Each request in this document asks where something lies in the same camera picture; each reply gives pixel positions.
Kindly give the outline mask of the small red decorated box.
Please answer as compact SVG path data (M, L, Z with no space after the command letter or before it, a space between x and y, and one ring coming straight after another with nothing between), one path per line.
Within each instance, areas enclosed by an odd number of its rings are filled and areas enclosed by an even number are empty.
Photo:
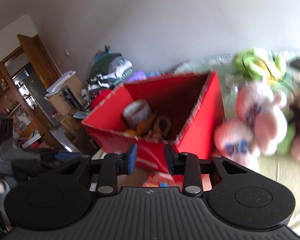
M168 173L152 172L143 182L142 187L178 187L183 188L183 177L180 175L172 176Z

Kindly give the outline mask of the red cardboard storage box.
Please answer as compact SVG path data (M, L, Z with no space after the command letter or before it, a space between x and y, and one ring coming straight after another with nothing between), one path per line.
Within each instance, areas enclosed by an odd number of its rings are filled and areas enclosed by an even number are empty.
M123 112L143 100L150 117L130 125ZM171 74L120 85L82 121L86 132L106 153L125 152L137 144L136 164L145 170L167 172L164 148L209 159L215 152L213 134L224 119L219 77L204 74Z

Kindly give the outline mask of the green frog plush toy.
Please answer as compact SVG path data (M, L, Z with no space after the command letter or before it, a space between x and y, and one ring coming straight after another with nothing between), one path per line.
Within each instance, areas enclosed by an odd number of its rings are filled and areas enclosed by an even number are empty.
M282 54L270 54L263 48L246 49L234 56L233 65L252 80L266 80L269 85L281 81L287 72Z

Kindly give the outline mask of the pink plush toy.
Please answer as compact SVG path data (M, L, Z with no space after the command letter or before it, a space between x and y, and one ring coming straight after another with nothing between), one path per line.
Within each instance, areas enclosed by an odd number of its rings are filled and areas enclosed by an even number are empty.
M237 117L225 120L214 132L217 150L242 165L273 155L287 135L282 111L287 102L284 91L275 92L263 81L243 85L236 97Z

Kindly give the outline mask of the beige masking tape roll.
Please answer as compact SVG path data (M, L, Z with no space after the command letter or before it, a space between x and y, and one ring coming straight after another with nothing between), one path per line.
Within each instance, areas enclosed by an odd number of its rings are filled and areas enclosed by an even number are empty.
M152 138L155 140L166 139L166 135L170 131L170 128L171 128L171 122L169 118L165 116L158 117L153 126Z

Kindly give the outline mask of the wooden door frame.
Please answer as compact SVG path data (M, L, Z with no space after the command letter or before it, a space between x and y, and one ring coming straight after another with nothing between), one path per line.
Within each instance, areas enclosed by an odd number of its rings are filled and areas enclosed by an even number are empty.
M36 134L45 146L60 149L51 134L59 123L46 99L46 90L61 74L39 35L17 36L20 46L0 62L0 114L13 119L14 135L27 139Z

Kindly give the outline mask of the purple tissue pack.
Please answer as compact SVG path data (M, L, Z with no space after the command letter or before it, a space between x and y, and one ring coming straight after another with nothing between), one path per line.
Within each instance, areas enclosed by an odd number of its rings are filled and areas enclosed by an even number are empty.
M124 83L132 83L135 81L141 81L141 80L145 80L145 79L147 79L146 74L143 71L138 70L138 71L134 72L131 76L126 78L124 80Z

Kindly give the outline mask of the orange gourd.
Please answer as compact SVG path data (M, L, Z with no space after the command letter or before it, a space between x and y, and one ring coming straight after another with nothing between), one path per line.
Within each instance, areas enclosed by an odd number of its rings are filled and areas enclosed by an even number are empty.
M137 125L136 129L127 129L124 131L124 134L136 136L136 137L141 137L144 134L147 134L151 128L151 125L155 117L156 114L152 114L148 120L140 122Z

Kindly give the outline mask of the cardboard box with papers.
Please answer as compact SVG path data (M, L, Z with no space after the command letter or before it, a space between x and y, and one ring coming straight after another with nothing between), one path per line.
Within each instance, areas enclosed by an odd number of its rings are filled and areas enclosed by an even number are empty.
M45 98L61 116L67 116L75 106L70 100L83 102L81 91L84 85L75 71L65 72L46 90Z

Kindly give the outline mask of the large clear printed tape roll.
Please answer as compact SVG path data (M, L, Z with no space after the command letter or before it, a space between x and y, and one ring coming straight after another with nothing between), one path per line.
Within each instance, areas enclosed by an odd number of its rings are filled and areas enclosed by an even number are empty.
M146 100L136 100L125 107L122 116L130 127L135 128L140 122L150 118L151 109Z

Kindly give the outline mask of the pile of folded clothes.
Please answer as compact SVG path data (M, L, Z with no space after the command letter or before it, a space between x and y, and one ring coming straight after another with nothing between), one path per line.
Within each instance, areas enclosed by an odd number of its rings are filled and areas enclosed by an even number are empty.
M87 80L90 93L110 89L133 74L133 65L121 53L112 53L110 46L99 50Z

